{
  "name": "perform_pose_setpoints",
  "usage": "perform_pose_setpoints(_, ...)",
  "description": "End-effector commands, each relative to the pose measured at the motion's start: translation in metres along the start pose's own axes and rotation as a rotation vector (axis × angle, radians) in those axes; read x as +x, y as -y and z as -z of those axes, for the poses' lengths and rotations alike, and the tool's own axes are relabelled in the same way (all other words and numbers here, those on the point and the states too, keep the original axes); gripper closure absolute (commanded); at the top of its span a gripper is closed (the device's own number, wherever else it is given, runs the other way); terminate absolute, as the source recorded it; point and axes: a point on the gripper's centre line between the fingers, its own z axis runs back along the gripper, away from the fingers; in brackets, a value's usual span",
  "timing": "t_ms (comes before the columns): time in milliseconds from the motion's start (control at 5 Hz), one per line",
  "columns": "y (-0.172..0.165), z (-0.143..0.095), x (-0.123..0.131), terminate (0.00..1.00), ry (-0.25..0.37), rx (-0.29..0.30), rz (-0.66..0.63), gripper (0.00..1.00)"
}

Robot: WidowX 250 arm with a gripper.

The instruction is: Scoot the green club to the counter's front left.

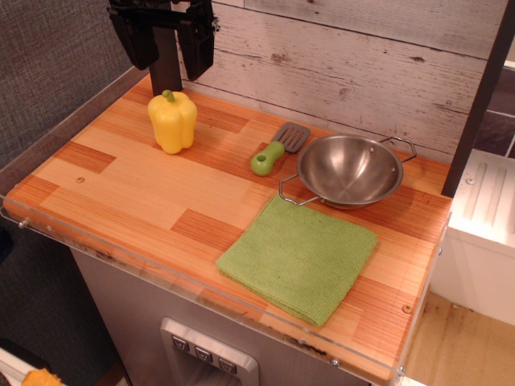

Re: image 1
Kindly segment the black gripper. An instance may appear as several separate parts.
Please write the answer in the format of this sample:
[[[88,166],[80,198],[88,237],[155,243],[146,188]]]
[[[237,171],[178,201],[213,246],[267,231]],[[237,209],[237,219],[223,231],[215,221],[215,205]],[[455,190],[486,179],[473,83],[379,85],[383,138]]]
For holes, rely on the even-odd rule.
[[[130,62],[139,70],[158,59],[153,27],[177,29],[189,80],[197,80],[214,60],[214,13],[210,1],[184,1],[186,10],[168,9],[181,1],[109,1],[113,28]]]

